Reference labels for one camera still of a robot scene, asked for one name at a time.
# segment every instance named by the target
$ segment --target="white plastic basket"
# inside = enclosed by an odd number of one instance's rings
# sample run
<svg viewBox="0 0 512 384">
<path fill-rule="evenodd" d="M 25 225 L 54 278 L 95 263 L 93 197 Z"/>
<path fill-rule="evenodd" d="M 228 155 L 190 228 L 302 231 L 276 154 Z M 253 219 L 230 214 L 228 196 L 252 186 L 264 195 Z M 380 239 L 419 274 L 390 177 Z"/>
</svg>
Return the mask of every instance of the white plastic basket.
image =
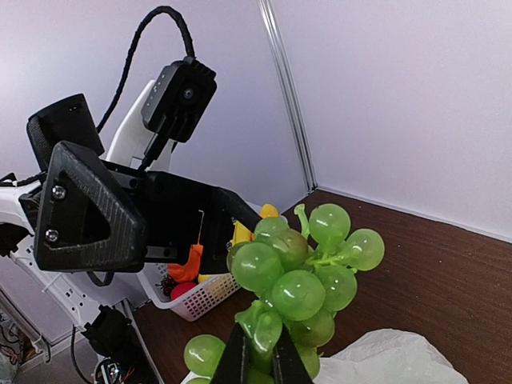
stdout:
<svg viewBox="0 0 512 384">
<path fill-rule="evenodd" d="M 147 263 L 137 276 L 148 298 L 157 308 L 172 310 L 189 322 L 197 320 L 240 288 L 232 274 L 220 274 L 198 284 L 176 300 L 171 300 L 160 287 L 167 276 L 167 264 Z"/>
</svg>

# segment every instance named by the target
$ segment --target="black cable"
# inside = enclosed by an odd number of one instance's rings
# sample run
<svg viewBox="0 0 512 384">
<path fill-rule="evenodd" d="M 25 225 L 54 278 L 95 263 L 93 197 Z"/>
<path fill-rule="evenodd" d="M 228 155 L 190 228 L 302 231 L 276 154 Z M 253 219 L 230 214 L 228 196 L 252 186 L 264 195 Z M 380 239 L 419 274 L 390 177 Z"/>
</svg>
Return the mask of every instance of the black cable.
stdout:
<svg viewBox="0 0 512 384">
<path fill-rule="evenodd" d="M 147 27 L 147 25 L 159 14 L 168 14 L 172 17 L 172 19 L 176 22 L 180 32 L 182 33 L 183 42 L 185 43 L 185 51 L 187 56 L 192 56 L 195 58 L 194 45 L 192 43 L 192 37 L 190 36 L 190 32 L 188 27 L 186 26 L 185 20 L 183 20 L 182 14 L 177 12 L 174 8 L 170 6 L 158 6 L 154 10 L 148 13 L 147 16 L 139 24 L 137 30 L 135 31 L 134 38 L 131 41 L 130 48 L 128 49 L 128 55 L 126 56 L 125 66 L 122 69 L 121 80 L 119 81 L 118 88 L 115 91 L 114 98 L 110 103 L 108 109 L 103 115 L 102 120 L 98 124 L 97 130 L 101 132 L 103 127 L 105 126 L 106 121 L 109 119 L 110 115 L 114 111 L 115 106 L 118 104 L 118 101 L 121 97 L 122 90 L 126 84 L 126 80 L 128 79 L 128 72 L 130 71 L 131 62 L 134 58 L 135 50 L 137 49 L 138 41 L 142 36 L 142 32 Z"/>
<path fill-rule="evenodd" d="M 93 384 L 92 382 L 90 382 L 89 380 L 87 380 L 87 378 L 83 375 L 83 373 L 80 371 L 80 368 L 78 368 L 78 364 L 77 364 L 77 359 L 76 357 L 74 356 L 74 338 L 76 336 L 76 333 L 77 333 L 77 329 L 75 326 L 73 326 L 73 331 L 71 332 L 71 362 L 73 363 L 73 367 L 74 367 L 74 370 L 77 371 L 77 374 L 78 376 L 80 376 L 80 378 L 86 382 L 87 384 Z"/>
<path fill-rule="evenodd" d="M 34 176 L 30 176 L 29 178 L 26 178 L 25 180 L 12 181 L 12 182 L 0 182 L 0 186 L 8 186 L 8 187 L 13 187 L 13 188 L 15 188 L 16 186 L 28 186 L 29 184 L 36 182 L 37 180 L 39 180 L 42 184 L 45 181 L 45 179 L 46 179 L 46 172 L 43 171 Z"/>
<path fill-rule="evenodd" d="M 87 271 L 87 276 L 96 286 L 109 286 L 114 279 L 114 272 L 107 272 L 103 280 L 101 280 L 96 273 L 92 271 Z"/>
</svg>

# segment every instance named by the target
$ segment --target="bolt head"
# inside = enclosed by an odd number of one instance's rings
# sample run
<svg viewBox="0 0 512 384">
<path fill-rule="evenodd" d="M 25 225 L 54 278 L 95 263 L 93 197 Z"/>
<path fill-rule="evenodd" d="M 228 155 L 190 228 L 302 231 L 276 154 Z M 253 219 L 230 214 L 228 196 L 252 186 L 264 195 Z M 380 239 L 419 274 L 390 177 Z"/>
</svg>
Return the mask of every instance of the bolt head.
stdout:
<svg viewBox="0 0 512 384">
<path fill-rule="evenodd" d="M 45 232 L 45 238 L 48 242 L 57 242 L 58 241 L 58 232 L 56 230 L 47 230 Z"/>
<path fill-rule="evenodd" d="M 192 97 L 194 96 L 194 90 L 192 88 L 187 88 L 184 92 L 183 92 L 183 97 L 186 99 L 186 100 L 190 100 L 192 99 Z"/>
<path fill-rule="evenodd" d="M 67 195 L 67 190 L 63 186 L 54 186 L 51 189 L 51 193 L 54 196 L 55 200 L 64 200 Z"/>
</svg>

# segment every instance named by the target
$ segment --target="plastic grapes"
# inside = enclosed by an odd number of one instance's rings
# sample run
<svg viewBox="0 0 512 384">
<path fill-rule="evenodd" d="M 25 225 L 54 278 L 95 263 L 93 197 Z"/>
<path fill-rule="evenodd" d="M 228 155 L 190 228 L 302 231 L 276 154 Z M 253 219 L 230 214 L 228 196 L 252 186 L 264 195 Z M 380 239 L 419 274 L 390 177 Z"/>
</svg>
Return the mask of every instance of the plastic grapes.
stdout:
<svg viewBox="0 0 512 384">
<path fill-rule="evenodd" d="M 281 316 L 295 322 L 313 317 L 323 306 L 326 290 L 306 270 L 292 270 L 276 281 L 271 300 Z"/>
<path fill-rule="evenodd" d="M 249 242 L 239 248 L 231 265 L 238 284 L 253 292 L 271 288 L 283 272 L 278 253 L 262 242 Z"/>
<path fill-rule="evenodd" d="M 208 378 L 193 378 L 187 384 L 210 384 Z"/>
<path fill-rule="evenodd" d="M 324 346 L 334 336 L 334 320 L 331 312 L 320 309 L 312 318 L 290 324 L 290 335 L 294 342 L 316 348 Z"/>
<path fill-rule="evenodd" d="M 384 241 L 374 230 L 356 230 L 346 240 L 348 263 L 358 270 L 372 270 L 384 258 Z"/>
<path fill-rule="evenodd" d="M 346 266 L 319 266 L 314 275 L 326 290 L 323 307 L 331 312 L 345 309 L 358 292 L 358 280 Z"/>
<path fill-rule="evenodd" d="M 185 346 L 186 367 L 199 376 L 213 377 L 226 344 L 210 334 L 201 334 Z"/>
<path fill-rule="evenodd" d="M 251 340 L 248 383 L 274 382 L 273 352 L 283 327 L 290 332 L 309 376 L 320 371 L 317 347 L 335 333 L 334 317 L 355 298 L 356 273 L 378 266 L 385 252 L 381 236 L 370 229 L 350 234 L 348 213 L 335 204 L 323 204 L 307 217 L 303 204 L 294 209 L 302 230 L 289 228 L 281 218 L 264 218 L 254 241 L 234 245 L 227 257 L 229 271 L 245 289 L 259 297 L 236 314 Z M 318 246 L 308 246 L 312 237 Z M 187 367 L 211 378 L 224 343 L 213 336 L 197 336 L 185 350 Z M 190 383 L 210 382 L 207 378 Z"/>
<path fill-rule="evenodd" d="M 336 204 L 316 207 L 310 216 L 310 233 L 321 247 L 327 249 L 346 239 L 350 232 L 350 216 Z"/>
</svg>

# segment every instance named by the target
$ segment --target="brown table surface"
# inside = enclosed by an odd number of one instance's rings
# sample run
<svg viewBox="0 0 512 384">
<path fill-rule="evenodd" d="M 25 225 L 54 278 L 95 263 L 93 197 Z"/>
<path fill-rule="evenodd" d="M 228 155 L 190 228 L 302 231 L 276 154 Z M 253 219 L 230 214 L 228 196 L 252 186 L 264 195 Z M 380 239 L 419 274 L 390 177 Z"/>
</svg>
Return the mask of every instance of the brown table surface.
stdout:
<svg viewBox="0 0 512 384">
<path fill-rule="evenodd" d="M 470 384 L 512 383 L 511 244 L 323 191 L 303 201 L 308 211 L 324 202 L 343 206 L 354 230 L 373 228 L 386 243 L 382 264 L 358 273 L 358 295 L 336 316 L 326 356 L 368 331 L 395 328 L 425 336 Z M 286 216 L 298 227 L 293 214 Z M 182 352 L 190 338 L 208 333 L 227 340 L 234 314 L 253 299 L 241 290 L 192 323 L 152 304 L 137 310 L 165 382 L 179 383 L 188 373 Z"/>
</svg>

